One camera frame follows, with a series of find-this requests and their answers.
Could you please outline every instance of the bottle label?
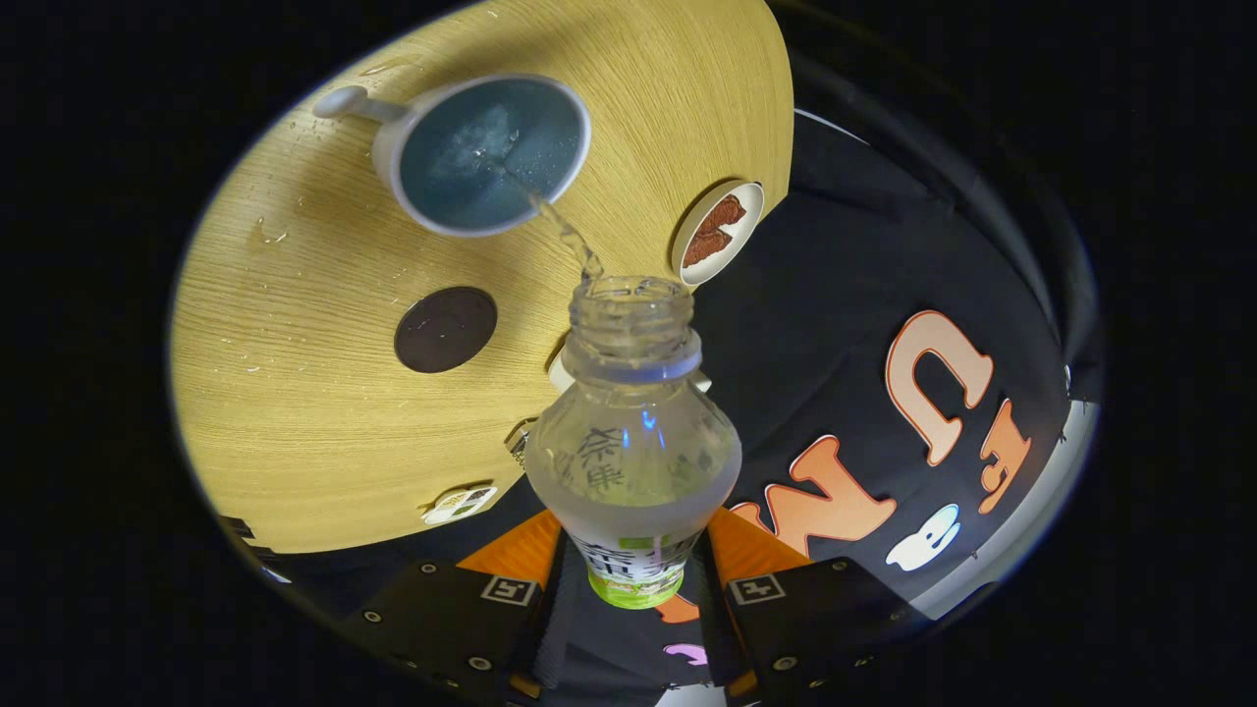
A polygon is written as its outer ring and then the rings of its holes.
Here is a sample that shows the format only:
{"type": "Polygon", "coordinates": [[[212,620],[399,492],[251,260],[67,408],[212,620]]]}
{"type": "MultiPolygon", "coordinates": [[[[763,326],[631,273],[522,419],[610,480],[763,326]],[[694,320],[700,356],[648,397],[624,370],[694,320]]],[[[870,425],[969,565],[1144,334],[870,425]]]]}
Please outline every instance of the bottle label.
{"type": "Polygon", "coordinates": [[[590,566],[590,584],[598,596],[623,609],[649,609],[680,589],[685,561],[699,533],[680,540],[675,533],[621,537],[601,545],[571,537],[590,566]]]}

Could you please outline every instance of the bottle neck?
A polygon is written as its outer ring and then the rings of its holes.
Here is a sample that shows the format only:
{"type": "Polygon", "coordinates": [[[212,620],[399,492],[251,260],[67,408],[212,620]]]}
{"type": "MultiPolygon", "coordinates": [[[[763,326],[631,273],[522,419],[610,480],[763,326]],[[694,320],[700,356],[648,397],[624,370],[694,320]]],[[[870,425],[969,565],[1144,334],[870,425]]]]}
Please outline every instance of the bottle neck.
{"type": "Polygon", "coordinates": [[[563,366],[583,382],[680,381],[701,361],[689,327],[694,299],[679,283],[641,277],[582,283],[568,308],[572,333],[563,366]]]}

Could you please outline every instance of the plastic bottle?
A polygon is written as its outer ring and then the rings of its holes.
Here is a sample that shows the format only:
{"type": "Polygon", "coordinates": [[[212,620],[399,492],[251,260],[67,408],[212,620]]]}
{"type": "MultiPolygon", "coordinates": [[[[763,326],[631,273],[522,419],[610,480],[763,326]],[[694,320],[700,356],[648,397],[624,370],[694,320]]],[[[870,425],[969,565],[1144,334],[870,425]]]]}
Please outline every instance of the plastic bottle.
{"type": "Polygon", "coordinates": [[[563,366],[576,382],[524,452],[528,481],[581,548],[590,585],[623,609],[662,604],[742,468],[742,442],[689,375],[701,361],[680,284],[576,288],[563,366]]]}

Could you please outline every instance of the orange letter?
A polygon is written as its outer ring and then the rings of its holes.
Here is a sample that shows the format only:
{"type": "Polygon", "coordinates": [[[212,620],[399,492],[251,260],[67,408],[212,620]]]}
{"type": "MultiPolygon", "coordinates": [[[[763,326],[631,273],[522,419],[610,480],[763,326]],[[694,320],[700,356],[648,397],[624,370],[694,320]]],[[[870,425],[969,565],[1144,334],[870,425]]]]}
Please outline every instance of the orange letter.
{"type": "Polygon", "coordinates": [[[674,594],[671,599],[655,606],[655,610],[665,624],[684,624],[699,618],[699,608],[680,594],[674,594]]]}
{"type": "Polygon", "coordinates": [[[991,424],[987,440],[982,443],[982,458],[994,454],[996,462],[982,469],[982,488],[993,493],[978,504],[979,513],[989,513],[999,503],[999,498],[1013,483],[1017,469],[1026,460],[1029,443],[1031,440],[1022,439],[1021,430],[1013,423],[1013,401],[1004,400],[996,414],[996,421],[991,424]]]}
{"type": "Polygon", "coordinates": [[[952,320],[930,309],[913,315],[890,345],[886,355],[886,390],[900,414],[929,445],[925,462],[938,467],[947,459],[955,440],[960,439],[963,425],[957,418],[944,418],[916,385],[916,362],[926,353],[938,356],[960,381],[964,386],[964,404],[970,410],[987,392],[996,365],[991,356],[978,353],[952,320]]]}
{"type": "MultiPolygon", "coordinates": [[[[773,535],[803,555],[807,555],[810,535],[860,540],[895,512],[895,501],[874,501],[838,462],[837,454],[838,439],[827,434],[813,442],[789,467],[792,479],[816,482],[825,497],[776,483],[764,491],[768,512],[777,527],[773,535]]],[[[768,532],[759,521],[758,504],[739,503],[732,511],[768,532]]]]}

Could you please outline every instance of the black cloth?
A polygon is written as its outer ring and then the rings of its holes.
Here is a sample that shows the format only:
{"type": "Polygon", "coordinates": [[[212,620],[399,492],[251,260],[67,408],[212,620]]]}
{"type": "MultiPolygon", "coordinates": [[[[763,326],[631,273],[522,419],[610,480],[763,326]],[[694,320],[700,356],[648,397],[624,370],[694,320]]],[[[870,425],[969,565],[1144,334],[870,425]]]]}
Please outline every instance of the black cloth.
{"type": "MultiPolygon", "coordinates": [[[[789,478],[789,464],[823,434],[875,498],[896,512],[857,542],[811,538],[813,560],[848,555],[905,598],[949,572],[1017,506],[1042,469],[1067,413],[1063,362],[1033,297],[1004,258],[950,206],[875,150],[799,117],[789,195],[754,231],[738,258],[698,289],[694,328],[703,336],[709,396],[742,435],[743,469],[727,506],[762,507],[764,487],[820,489],[789,478]],[[931,356],[918,380],[940,411],[960,415],[964,431],[940,467],[892,406],[885,387],[887,347],[921,309],[954,321],[994,359],[991,386],[965,410],[960,386],[931,356]],[[1003,398],[1032,448],[1004,499],[979,517],[987,494],[978,449],[1003,398]],[[885,556],[947,503],[962,506],[962,532],[925,567],[904,572],[885,556]]],[[[460,560],[542,504],[527,481],[494,509],[410,537],[352,548],[285,556],[290,579],[327,611],[346,615],[406,565],[460,560]]],[[[683,585],[680,595],[685,596],[683,585]]],[[[627,611],[579,582],[562,679],[547,704],[655,704],[669,684],[710,679],[675,644],[701,645],[698,621],[665,624],[659,613],[627,611]]]]}

